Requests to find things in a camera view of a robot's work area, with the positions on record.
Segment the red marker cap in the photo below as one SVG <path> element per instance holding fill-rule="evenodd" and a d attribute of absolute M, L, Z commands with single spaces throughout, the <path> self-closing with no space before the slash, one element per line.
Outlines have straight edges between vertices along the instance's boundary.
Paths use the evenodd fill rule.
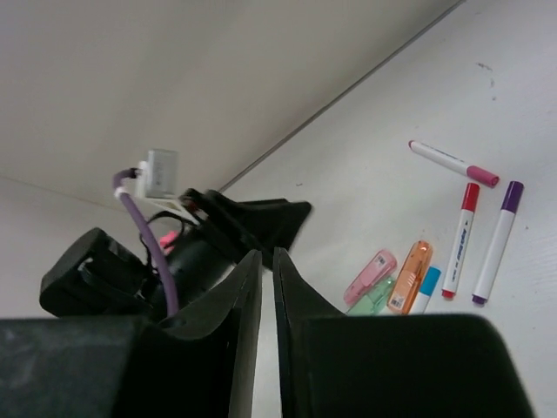
<path fill-rule="evenodd" d="M 441 295 L 445 299 L 452 299 L 454 297 L 454 292 L 451 292 L 450 290 L 443 289 L 443 291 L 441 292 Z"/>
<path fill-rule="evenodd" d="M 466 209 L 470 212 L 476 211 L 476 204 L 478 203 L 478 196 L 480 196 L 480 187 L 475 183 L 468 183 L 464 198 L 462 199 L 461 209 Z"/>

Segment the purple marker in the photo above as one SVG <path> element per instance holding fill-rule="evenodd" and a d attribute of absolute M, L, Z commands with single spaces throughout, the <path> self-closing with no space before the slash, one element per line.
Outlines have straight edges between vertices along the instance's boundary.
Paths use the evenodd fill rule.
<path fill-rule="evenodd" d="M 495 281 L 505 246 L 507 245 L 508 236 L 513 227 L 514 215 L 519 208 L 520 197 L 523 191 L 524 185 L 521 182 L 511 181 L 508 185 L 507 194 L 505 194 L 505 199 L 501 206 L 499 220 L 497 221 L 495 232 L 493 232 L 491 243 L 487 248 L 480 277 L 472 293 L 472 302 L 474 303 L 485 305 L 487 299 L 489 299 L 489 294 L 491 293 L 491 288 L 493 287 L 493 282 Z"/>

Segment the red marker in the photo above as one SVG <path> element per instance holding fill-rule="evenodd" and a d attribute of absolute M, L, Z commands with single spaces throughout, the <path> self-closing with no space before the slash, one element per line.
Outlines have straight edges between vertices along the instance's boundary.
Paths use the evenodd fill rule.
<path fill-rule="evenodd" d="M 442 294 L 443 297 L 447 299 L 452 299 L 454 297 L 456 289 L 459 286 L 460 271 L 464 263 L 464 255 L 466 254 L 470 230 L 472 229 L 473 214 L 476 211 L 479 195 L 480 187 L 475 183 L 468 183 L 462 200 L 459 226 L 456 229 L 451 258 L 446 267 L 445 280 L 443 281 Z"/>

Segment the blue marker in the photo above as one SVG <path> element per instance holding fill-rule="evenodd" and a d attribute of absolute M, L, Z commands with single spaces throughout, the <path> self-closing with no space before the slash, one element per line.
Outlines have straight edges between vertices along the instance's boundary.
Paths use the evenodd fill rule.
<path fill-rule="evenodd" d="M 429 267 L 426 277 L 416 295 L 416 299 L 414 299 L 410 314 L 422 314 L 426 311 L 427 303 L 429 302 L 429 298 L 432 297 L 433 290 L 435 290 L 435 286 L 437 286 L 440 275 L 441 271 L 438 268 Z"/>

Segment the pink marker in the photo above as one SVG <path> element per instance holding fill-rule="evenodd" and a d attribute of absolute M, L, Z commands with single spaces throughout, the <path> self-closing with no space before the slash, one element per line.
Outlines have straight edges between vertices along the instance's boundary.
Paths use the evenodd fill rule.
<path fill-rule="evenodd" d="M 397 260 L 387 250 L 381 250 L 345 291 L 345 302 L 351 307 L 381 279 L 397 268 Z"/>
<path fill-rule="evenodd" d="M 495 187 L 499 183 L 499 176 L 496 176 L 488 170 L 479 168 L 477 165 L 469 165 L 467 162 L 462 161 L 459 158 L 453 157 L 446 152 L 440 151 L 433 148 L 430 145 L 422 144 L 421 142 L 410 141 L 408 143 L 410 149 L 417 154 L 431 159 L 437 164 L 441 164 L 444 167 L 453 170 L 454 172 L 459 172 L 460 174 L 469 177 L 470 179 L 476 180 L 482 185 L 488 185 L 489 187 Z"/>
<path fill-rule="evenodd" d="M 176 231 L 170 231 L 169 233 L 167 233 L 164 237 L 162 237 L 158 243 L 160 244 L 161 247 L 163 247 L 164 253 L 168 254 L 170 251 L 172 251 L 172 248 L 174 248 L 173 246 L 168 246 L 173 240 L 176 239 L 176 237 L 178 236 L 178 233 Z"/>

